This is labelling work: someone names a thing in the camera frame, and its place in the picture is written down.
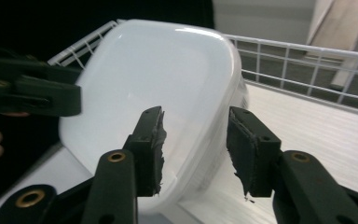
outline wire rack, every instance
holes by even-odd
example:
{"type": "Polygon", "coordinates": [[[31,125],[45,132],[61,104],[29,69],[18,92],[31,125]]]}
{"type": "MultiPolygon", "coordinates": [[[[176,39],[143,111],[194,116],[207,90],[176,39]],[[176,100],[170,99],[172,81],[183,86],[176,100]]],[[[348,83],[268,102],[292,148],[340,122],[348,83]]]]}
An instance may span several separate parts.
{"type": "MultiPolygon", "coordinates": [[[[108,22],[48,63],[84,68],[104,35],[122,22],[108,22]]],[[[242,76],[247,83],[358,111],[358,52],[226,37],[240,53],[242,76]]]]}

